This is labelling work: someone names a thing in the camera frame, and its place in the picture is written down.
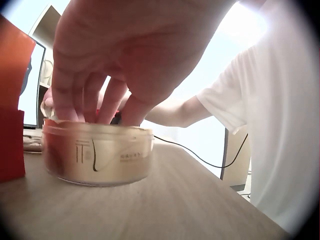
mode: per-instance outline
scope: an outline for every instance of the computer monitor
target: computer monitor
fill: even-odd
[[[23,79],[18,109],[24,111],[23,126],[38,128],[38,97],[42,63],[46,48],[37,41]]]

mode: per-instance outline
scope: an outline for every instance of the wooden table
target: wooden table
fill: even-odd
[[[26,177],[0,184],[6,219],[22,239],[282,239],[286,233],[182,148],[156,141],[145,179],[82,187],[25,154]]]

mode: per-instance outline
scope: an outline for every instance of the red box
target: red box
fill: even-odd
[[[0,108],[0,182],[26,175],[23,159],[24,111]]]

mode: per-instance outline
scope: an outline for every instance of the clear plastic container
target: clear plastic container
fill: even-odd
[[[44,120],[47,170],[68,182],[114,186],[148,176],[154,137],[151,129]]]

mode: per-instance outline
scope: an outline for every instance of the white t-shirt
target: white t-shirt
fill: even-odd
[[[318,42],[289,2],[261,13],[264,37],[197,98],[229,131],[247,125],[251,203],[294,234],[319,199]]]

